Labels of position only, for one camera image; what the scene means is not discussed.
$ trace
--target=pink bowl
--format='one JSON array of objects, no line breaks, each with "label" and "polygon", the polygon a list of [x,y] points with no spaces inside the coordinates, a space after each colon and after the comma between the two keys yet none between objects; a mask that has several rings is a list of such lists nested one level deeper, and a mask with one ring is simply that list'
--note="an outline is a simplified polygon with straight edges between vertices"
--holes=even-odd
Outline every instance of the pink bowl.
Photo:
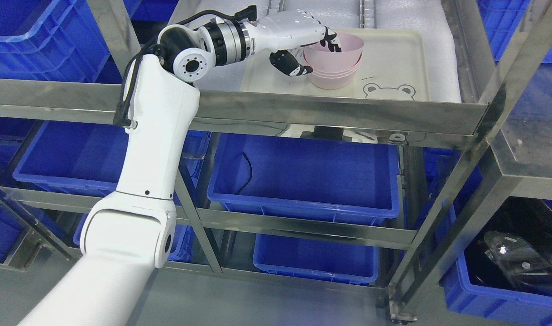
[{"label": "pink bowl", "polygon": [[308,80],[310,80],[316,87],[323,89],[339,89],[348,85],[350,81],[352,81],[359,66],[360,61],[358,61],[348,72],[344,72],[333,77],[323,76],[315,70],[311,74],[308,74]]},{"label": "pink bowl", "polygon": [[344,76],[346,74],[349,74],[349,73],[353,72],[354,70],[358,69],[358,67],[360,66],[360,59],[361,58],[362,57],[358,58],[358,61],[356,62],[356,64],[354,66],[352,66],[350,69],[348,69],[344,72],[334,72],[332,74],[329,74],[327,72],[320,72],[318,70],[314,70],[313,74],[317,74],[320,77],[328,77],[328,78],[342,77],[342,76]]},{"label": "pink bowl", "polygon": [[359,60],[365,42],[358,36],[343,32],[338,32],[338,38],[342,52],[330,52],[328,46],[312,44],[303,48],[306,62],[314,70],[326,74],[348,71]]}]

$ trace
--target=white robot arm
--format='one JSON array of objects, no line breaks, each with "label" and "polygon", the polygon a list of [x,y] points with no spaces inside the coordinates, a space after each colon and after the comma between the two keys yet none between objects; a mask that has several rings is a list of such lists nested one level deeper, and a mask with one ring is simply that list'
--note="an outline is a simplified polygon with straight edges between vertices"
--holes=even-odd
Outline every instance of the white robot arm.
[{"label": "white robot arm", "polygon": [[[202,14],[216,13],[210,10]],[[119,326],[169,255],[176,224],[173,185],[181,149],[199,106],[191,82],[210,68],[267,49],[290,76],[311,72],[286,49],[320,41],[340,51],[336,34],[305,12],[255,21],[255,6],[195,31],[170,25],[127,66],[114,124],[129,144],[116,191],[95,204],[81,234],[83,257],[21,326]]]}]

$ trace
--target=black cable wire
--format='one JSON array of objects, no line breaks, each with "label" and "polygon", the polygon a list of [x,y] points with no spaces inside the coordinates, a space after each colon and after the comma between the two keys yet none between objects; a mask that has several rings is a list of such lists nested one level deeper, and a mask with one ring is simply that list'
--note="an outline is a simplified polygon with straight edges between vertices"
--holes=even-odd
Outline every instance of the black cable wire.
[{"label": "black cable wire", "polygon": [[184,19],[184,20],[180,21],[179,23],[176,23],[176,25],[185,25],[185,24],[191,23],[192,21],[198,19],[199,17],[205,16],[207,14],[214,14],[214,15],[220,17],[220,18],[227,19],[227,20],[235,20],[236,19],[236,16],[230,16],[228,14],[221,13],[221,12],[209,9],[209,10],[204,10],[202,12],[198,12],[197,14],[195,14],[195,15],[187,18],[187,19]]},{"label": "black cable wire", "polygon": [[245,189],[245,187],[247,187],[247,185],[248,185],[248,184],[250,183],[250,181],[251,181],[251,175],[252,175],[252,172],[251,172],[251,162],[250,162],[249,157],[248,157],[245,153],[243,153],[243,152],[241,152],[241,155],[243,155],[243,157],[244,157],[245,160],[247,161],[248,167],[250,168],[250,177],[247,178],[247,181],[245,182],[245,184],[244,184],[243,186],[241,186],[240,190],[238,190],[238,191],[236,192],[236,195],[239,195],[240,192],[242,192],[242,191]]}]

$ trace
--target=white tray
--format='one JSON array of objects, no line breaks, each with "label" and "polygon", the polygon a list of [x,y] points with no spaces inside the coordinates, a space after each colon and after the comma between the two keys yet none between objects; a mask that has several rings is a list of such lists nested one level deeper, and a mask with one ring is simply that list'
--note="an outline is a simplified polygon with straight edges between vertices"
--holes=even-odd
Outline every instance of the white tray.
[{"label": "white tray", "polygon": [[[241,91],[361,99],[429,101],[429,82],[421,35],[402,29],[339,29],[365,40],[354,80],[341,89],[314,86],[307,76],[288,77],[269,62],[269,52],[251,57]],[[296,50],[304,62],[301,49]]]}]

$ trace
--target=metal shelf frame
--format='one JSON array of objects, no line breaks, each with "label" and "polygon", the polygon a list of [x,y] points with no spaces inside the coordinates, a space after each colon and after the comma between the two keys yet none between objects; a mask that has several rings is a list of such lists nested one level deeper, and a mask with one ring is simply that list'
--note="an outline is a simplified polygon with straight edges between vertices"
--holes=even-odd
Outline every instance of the metal shelf frame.
[{"label": "metal shelf frame", "polygon": [[[87,0],[119,71],[137,52],[139,42],[122,0]],[[491,217],[487,215],[500,200],[515,196],[523,177],[495,170],[490,145],[513,109],[535,70],[552,45],[552,0],[532,0],[530,12],[512,38],[503,58],[495,66],[485,36],[476,2],[442,0],[448,23],[456,42],[458,72],[463,103],[422,101],[384,101],[277,95],[230,91],[201,90],[200,107],[191,124],[195,130],[214,133],[261,134],[280,136],[294,126],[313,131],[315,126],[357,130],[369,134],[379,143],[403,146],[404,199],[408,219],[419,214],[423,197],[424,169],[421,147],[461,150],[461,158],[448,176],[421,228],[416,230],[305,221],[276,216],[216,211],[209,208],[205,190],[213,166],[218,134],[212,136],[197,188],[183,163],[176,179],[177,223],[191,225],[205,253],[208,265],[168,262],[166,268],[190,273],[209,273],[219,277],[245,278],[254,281],[292,283],[298,286],[326,287],[356,291],[363,295],[389,298],[391,318],[416,321],[415,309],[427,293],[427,286],[439,281],[456,256]],[[191,16],[198,1],[180,1],[171,21]],[[114,116],[120,85],[91,83],[24,81],[0,79],[0,116],[37,120],[64,120],[110,124]],[[480,186],[458,217],[445,241],[433,251],[424,266],[419,254],[429,244],[437,225],[450,203],[483,158],[486,182]],[[100,198],[38,192],[0,187],[0,201],[11,201],[37,208],[86,213]],[[47,246],[76,260],[80,253],[67,247],[42,223],[32,223],[24,212],[15,216],[27,223],[34,233],[36,246]],[[266,233],[307,239],[335,241],[382,248],[406,250],[403,260],[391,271],[388,287],[363,287],[314,280],[301,280],[257,272],[234,270],[222,266],[220,253],[211,229]],[[33,241],[22,241],[21,248],[33,248]]]}]

